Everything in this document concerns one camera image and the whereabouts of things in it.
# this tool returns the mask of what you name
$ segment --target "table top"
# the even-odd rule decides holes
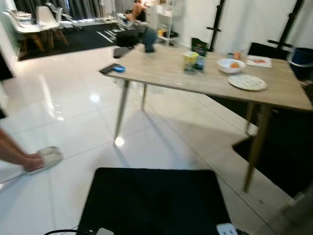
[[[244,73],[257,76],[268,84],[268,88],[264,91],[251,92],[235,88],[228,83],[229,74],[218,70],[217,61],[223,58],[221,54],[208,53],[205,73],[185,74],[184,52],[186,49],[156,45],[155,53],[144,53],[143,45],[139,45],[118,61],[126,67],[124,73],[112,71],[107,76],[289,109],[307,111],[313,109],[291,68],[284,60],[273,59],[272,69],[247,65]]]

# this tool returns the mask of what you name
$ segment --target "food packet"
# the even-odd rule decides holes
[[[207,43],[198,38],[191,39],[191,51],[199,54],[194,69],[204,72],[206,63]]]

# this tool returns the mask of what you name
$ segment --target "wooden table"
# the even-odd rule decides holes
[[[264,91],[249,92],[230,85],[227,81],[228,74],[218,71],[216,62],[223,57],[220,54],[208,54],[205,73],[185,74],[182,55],[185,51],[181,48],[157,45],[156,53],[146,54],[143,45],[139,45],[119,61],[119,64],[126,67],[124,73],[113,71],[107,74],[107,76],[125,80],[114,140],[119,134],[130,81],[143,84],[142,109],[146,99],[147,85],[249,102],[248,121],[251,119],[254,105],[260,104],[261,118],[258,133],[252,143],[244,181],[244,191],[247,192],[266,136],[272,108],[283,107],[311,111],[312,105],[286,61],[273,59],[272,69],[247,66],[244,73],[257,76],[268,84],[268,88]]]

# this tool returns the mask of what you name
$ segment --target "white plate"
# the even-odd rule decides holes
[[[228,77],[228,82],[235,87],[248,91],[262,91],[268,86],[262,79],[246,74],[231,75]]]
[[[254,60],[264,60],[265,63],[256,63],[256,62],[254,62]],[[272,68],[272,59],[268,58],[268,57],[248,55],[247,60],[246,60],[246,64],[271,69]]]

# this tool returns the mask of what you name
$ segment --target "trash bin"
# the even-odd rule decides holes
[[[313,49],[296,48],[289,63],[299,80],[313,80]]]

